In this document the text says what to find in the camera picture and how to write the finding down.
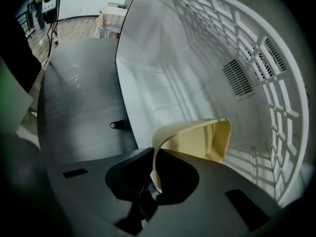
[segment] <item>laundry basket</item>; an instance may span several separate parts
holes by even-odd
[[[264,18],[236,0],[134,0],[116,64],[139,148],[165,125],[229,119],[222,163],[284,201],[307,146],[308,102]]]

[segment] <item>desk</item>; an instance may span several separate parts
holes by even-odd
[[[131,132],[111,129],[127,118],[115,67],[117,39],[60,44],[50,58],[38,105],[39,144],[59,163],[137,149]]]

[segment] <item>cable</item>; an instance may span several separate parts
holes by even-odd
[[[48,29],[48,32],[47,32],[47,37],[48,37],[48,42],[49,42],[49,50],[48,50],[48,54],[47,54],[47,56],[43,59],[43,61],[41,62],[41,63],[43,63],[46,59],[46,62],[45,62],[45,64],[44,64],[44,66],[46,66],[46,64],[47,64],[47,62],[48,62],[48,60],[49,60],[49,56],[50,56],[50,53],[51,53],[51,46],[52,46],[52,44],[53,44],[53,32],[55,31],[55,29],[56,29],[56,27],[57,27],[57,24],[58,24],[58,17],[59,17],[59,7],[60,7],[60,0],[56,0],[56,5],[55,5],[55,8],[56,8],[56,14],[55,14],[55,17],[54,17],[54,20],[53,20],[53,22],[50,24],[50,27],[49,27],[49,29]],[[55,24],[55,27],[54,27],[54,29],[52,29],[52,31],[51,31],[51,35],[50,35],[50,37],[51,38],[49,38],[49,31],[50,31],[50,29],[51,29],[51,26],[52,25],[54,25]]]

